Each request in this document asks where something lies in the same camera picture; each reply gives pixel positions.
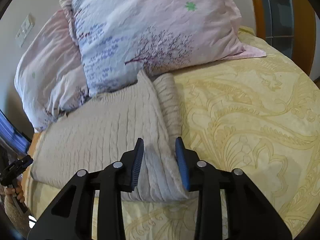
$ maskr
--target power outlet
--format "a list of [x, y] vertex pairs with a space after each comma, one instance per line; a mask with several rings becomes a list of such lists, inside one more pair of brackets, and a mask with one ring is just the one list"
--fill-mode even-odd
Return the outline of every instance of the power outlet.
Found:
[[16, 35], [16, 42], [21, 48], [25, 39], [27, 38], [28, 34], [30, 33], [31, 29], [34, 26], [34, 22], [32, 19], [32, 16], [28, 14], [26, 19], [23, 21], [21, 27], [18, 30], [18, 33]]

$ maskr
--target yellow bedspread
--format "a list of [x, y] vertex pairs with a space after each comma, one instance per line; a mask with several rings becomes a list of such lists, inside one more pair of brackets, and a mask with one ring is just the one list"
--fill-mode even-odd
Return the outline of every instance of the yellow bedspread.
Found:
[[[186, 147], [216, 168], [243, 169], [295, 237], [320, 202], [320, 90], [265, 41], [245, 32], [239, 32], [239, 38], [268, 56], [174, 73], [183, 116], [182, 138]], [[27, 204], [38, 218], [59, 190], [31, 180], [28, 177]], [[126, 237], [193, 239], [196, 208], [197, 200], [124, 202]]]

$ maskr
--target beige blanket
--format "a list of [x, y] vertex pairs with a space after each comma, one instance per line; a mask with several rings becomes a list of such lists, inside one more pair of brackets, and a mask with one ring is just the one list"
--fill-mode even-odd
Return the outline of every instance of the beige blanket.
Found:
[[187, 196], [174, 154], [181, 117], [172, 74], [105, 93], [52, 124], [38, 143], [33, 179], [62, 188], [80, 169], [100, 171], [144, 140], [138, 186], [124, 200], [172, 201]]

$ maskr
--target floral pillowcase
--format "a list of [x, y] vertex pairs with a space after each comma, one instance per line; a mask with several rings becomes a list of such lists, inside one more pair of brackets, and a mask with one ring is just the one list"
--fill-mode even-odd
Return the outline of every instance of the floral pillowcase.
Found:
[[79, 48], [69, 36], [63, 10], [44, 25], [17, 67], [14, 85], [35, 132], [80, 107], [88, 86]]
[[79, 45], [89, 95], [220, 59], [262, 57], [236, 36], [233, 0], [60, 0]]

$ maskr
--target metal screw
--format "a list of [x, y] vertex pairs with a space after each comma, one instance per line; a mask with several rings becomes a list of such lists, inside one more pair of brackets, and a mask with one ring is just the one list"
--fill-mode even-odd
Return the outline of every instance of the metal screw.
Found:
[[243, 174], [243, 171], [241, 169], [234, 169], [233, 172], [234, 172], [234, 174], [236, 174], [238, 176]]
[[113, 164], [113, 167], [114, 168], [121, 168], [122, 167], [122, 162], [115, 162], [114, 164]]
[[197, 165], [198, 165], [198, 167], [205, 167], [207, 165], [207, 163], [204, 161], [198, 161]]
[[83, 177], [84, 175], [86, 175], [87, 174], [87, 171], [86, 170], [79, 170], [78, 172], [77, 172], [77, 175], [79, 176], [79, 177]]

